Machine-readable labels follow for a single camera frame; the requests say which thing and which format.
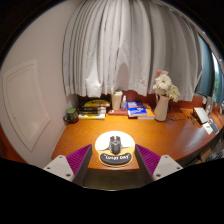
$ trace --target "book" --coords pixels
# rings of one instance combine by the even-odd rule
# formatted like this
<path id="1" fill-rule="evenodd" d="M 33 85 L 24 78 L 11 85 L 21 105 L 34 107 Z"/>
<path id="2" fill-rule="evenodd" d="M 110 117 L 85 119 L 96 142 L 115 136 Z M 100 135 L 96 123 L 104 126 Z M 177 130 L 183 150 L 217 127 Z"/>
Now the book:
<path id="1" fill-rule="evenodd" d="M 143 103 L 143 106 L 145 107 L 145 110 L 147 112 L 146 116 L 139 116 L 139 120 L 154 120 L 155 119 L 155 114 L 152 111 L 152 108 L 149 106 L 148 103 Z"/>
<path id="2" fill-rule="evenodd" d="M 141 100 L 128 101 L 127 110 L 128 110 L 129 117 L 146 116 L 147 114 L 147 111 L 144 108 Z"/>
<path id="3" fill-rule="evenodd" d="M 86 120 L 104 120 L 106 114 L 79 114 L 79 119 L 86 119 Z"/>
<path id="4" fill-rule="evenodd" d="M 105 114 L 107 112 L 106 107 L 79 107 L 80 114 Z"/>
<path id="5" fill-rule="evenodd" d="M 102 98 L 89 98 L 84 100 L 79 105 L 79 108 L 83 107 L 110 107 L 110 97 L 102 97 Z"/>
<path id="6" fill-rule="evenodd" d="M 106 114 L 106 110 L 79 110 L 79 114 Z"/>
<path id="7" fill-rule="evenodd" d="M 125 111 L 121 111 L 121 109 L 119 110 L 109 110 L 108 111 L 109 115 L 128 115 L 128 110 L 126 108 Z"/>
<path id="8" fill-rule="evenodd" d="M 79 110 L 87 110 L 87 111 L 96 111 L 96 110 L 99 110 L 99 111 L 106 111 L 106 107 L 80 107 Z"/>

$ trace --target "purple triangle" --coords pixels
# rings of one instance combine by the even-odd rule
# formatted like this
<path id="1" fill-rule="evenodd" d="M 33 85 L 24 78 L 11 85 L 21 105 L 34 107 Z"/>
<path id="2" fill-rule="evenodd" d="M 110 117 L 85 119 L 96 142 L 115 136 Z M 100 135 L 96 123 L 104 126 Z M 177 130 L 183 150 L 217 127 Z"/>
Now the purple triangle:
<path id="1" fill-rule="evenodd" d="M 83 162 L 90 146 L 91 145 L 84 146 L 83 148 L 80 148 L 80 149 L 76 150 L 75 152 L 66 156 L 66 159 L 67 159 L 74 175 L 76 175 L 77 172 L 79 171 L 79 169 L 82 165 L 82 162 Z"/>
<path id="2" fill-rule="evenodd" d="M 143 147 L 143 146 L 140 146 L 140 145 L 137 145 L 136 146 L 138 147 L 139 149 L 139 152 L 142 156 L 142 159 L 145 163 L 145 166 L 147 167 L 148 171 L 150 172 L 151 175 L 153 175 L 158 163 L 159 163 L 159 160 L 161 158 L 161 156 L 159 156 L 158 154 L 150 151 L 149 149 Z"/>

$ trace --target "desk surface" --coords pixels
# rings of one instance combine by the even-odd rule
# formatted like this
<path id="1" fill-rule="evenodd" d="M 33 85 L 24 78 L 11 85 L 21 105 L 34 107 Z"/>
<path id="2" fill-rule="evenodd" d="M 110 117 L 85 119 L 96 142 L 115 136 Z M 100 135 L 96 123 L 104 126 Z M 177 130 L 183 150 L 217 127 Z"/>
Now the desk surface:
<path id="1" fill-rule="evenodd" d="M 122 131 L 130 135 L 136 144 L 141 145 L 158 155 L 169 155 L 176 160 L 184 159 L 206 146 L 216 134 L 207 134 L 197 121 L 193 125 L 187 116 L 191 109 L 172 109 L 165 121 L 137 120 L 128 116 L 106 115 L 105 120 L 79 120 L 65 127 L 52 154 L 52 159 L 58 155 L 69 155 L 88 144 L 92 144 L 93 155 L 88 169 L 100 170 L 137 170 L 136 157 L 124 167 L 112 168 L 102 165 L 95 150 L 97 138 L 108 131 Z M 224 118 L 218 112 L 211 113 L 211 118 L 219 130 L 224 126 Z"/>

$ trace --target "white curtain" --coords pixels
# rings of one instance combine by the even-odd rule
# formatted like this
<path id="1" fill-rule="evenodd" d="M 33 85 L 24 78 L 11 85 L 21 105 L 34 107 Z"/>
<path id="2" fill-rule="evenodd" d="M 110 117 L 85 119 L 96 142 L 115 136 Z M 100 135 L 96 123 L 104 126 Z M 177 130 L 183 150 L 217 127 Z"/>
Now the white curtain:
<path id="1" fill-rule="evenodd" d="M 125 86 L 146 96 L 156 70 L 169 72 L 181 100 L 192 100 L 201 45 L 176 12 L 151 0 L 86 0 L 75 10 L 64 40 L 66 95 L 100 97 Z"/>

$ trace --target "white vase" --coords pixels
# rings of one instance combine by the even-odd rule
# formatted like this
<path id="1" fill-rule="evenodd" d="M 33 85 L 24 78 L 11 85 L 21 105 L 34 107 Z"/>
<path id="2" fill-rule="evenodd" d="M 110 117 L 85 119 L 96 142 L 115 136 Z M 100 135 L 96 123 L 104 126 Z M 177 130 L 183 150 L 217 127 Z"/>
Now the white vase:
<path id="1" fill-rule="evenodd" d="M 166 120 L 169 100 L 170 100 L 169 97 L 160 95 L 159 102 L 157 103 L 156 108 L 154 110 L 155 119 L 157 121 Z"/>

